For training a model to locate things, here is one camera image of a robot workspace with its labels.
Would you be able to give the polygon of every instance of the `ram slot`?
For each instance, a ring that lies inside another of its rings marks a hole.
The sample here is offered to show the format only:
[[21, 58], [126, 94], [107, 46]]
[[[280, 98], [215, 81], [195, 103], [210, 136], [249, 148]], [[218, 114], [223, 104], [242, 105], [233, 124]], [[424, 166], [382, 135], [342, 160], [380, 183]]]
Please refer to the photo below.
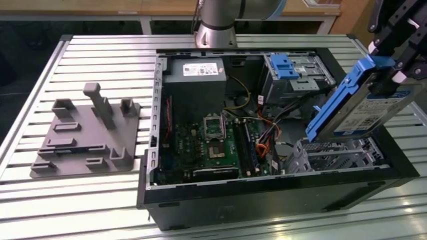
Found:
[[233, 124], [235, 146], [239, 154], [242, 174], [250, 177], [255, 173], [254, 157], [251, 153], [251, 138], [249, 138], [246, 124], [235, 122]]

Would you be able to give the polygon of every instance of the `hard drive label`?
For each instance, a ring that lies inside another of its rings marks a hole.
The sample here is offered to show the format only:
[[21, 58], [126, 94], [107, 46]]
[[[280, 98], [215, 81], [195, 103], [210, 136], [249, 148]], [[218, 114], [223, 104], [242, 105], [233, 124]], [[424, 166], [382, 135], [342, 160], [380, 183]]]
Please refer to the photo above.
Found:
[[334, 131], [337, 136], [364, 134], [388, 114], [390, 108], [398, 104], [412, 91], [397, 91], [385, 98], [384, 96], [368, 95], [366, 99], [356, 107], [346, 120]]

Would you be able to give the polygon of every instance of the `white table leg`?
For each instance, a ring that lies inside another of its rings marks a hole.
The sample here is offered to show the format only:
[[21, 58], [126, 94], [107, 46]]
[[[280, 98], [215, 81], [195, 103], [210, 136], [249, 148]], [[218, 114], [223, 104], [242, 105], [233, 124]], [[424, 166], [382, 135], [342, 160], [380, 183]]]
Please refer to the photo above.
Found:
[[151, 16], [142, 16], [139, 18], [142, 34], [145, 34], [145, 35], [153, 35], [151, 21], [153, 21]]
[[328, 16], [321, 24], [317, 34], [329, 34], [336, 22], [337, 16]]

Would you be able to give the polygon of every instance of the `slotted aluminum profile table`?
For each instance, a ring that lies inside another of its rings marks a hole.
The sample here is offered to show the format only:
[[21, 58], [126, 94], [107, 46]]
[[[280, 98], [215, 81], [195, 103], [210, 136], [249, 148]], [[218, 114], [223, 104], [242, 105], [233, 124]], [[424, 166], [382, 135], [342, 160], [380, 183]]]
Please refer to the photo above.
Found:
[[[329, 48], [346, 72], [366, 49], [346, 35], [239, 35], [242, 48]], [[141, 159], [149, 147], [157, 49], [193, 49], [190, 35], [74, 36], [54, 51], [0, 147], [0, 240], [420, 239], [427, 237], [427, 117], [412, 104], [386, 124], [422, 177], [349, 210], [162, 232], [137, 210]], [[82, 89], [99, 82], [110, 103], [133, 97], [141, 111], [130, 172], [33, 179], [57, 98], [91, 104]]]

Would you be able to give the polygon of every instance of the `blue plastic tab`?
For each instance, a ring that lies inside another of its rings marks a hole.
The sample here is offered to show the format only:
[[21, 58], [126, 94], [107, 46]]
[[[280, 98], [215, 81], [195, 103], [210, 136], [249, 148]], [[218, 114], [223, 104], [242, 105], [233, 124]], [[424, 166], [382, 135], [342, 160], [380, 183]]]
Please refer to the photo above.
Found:
[[368, 56], [362, 58], [357, 65], [353, 67], [352, 73], [348, 74], [345, 80], [341, 82], [334, 95], [328, 100], [322, 107], [322, 111], [318, 113], [316, 118], [312, 120], [309, 127], [306, 129], [308, 138], [313, 142], [317, 139], [318, 133], [322, 131], [321, 127], [324, 123], [329, 120], [332, 114], [337, 112], [337, 108], [346, 99], [348, 95], [354, 95], [360, 90], [360, 81], [362, 81], [362, 76], [366, 71], [373, 68], [385, 69], [393, 67], [396, 61], [388, 56]]
[[293, 62], [290, 61], [289, 55], [274, 54], [272, 55], [272, 65], [278, 73], [280, 79], [300, 79], [301, 75], [294, 69]]

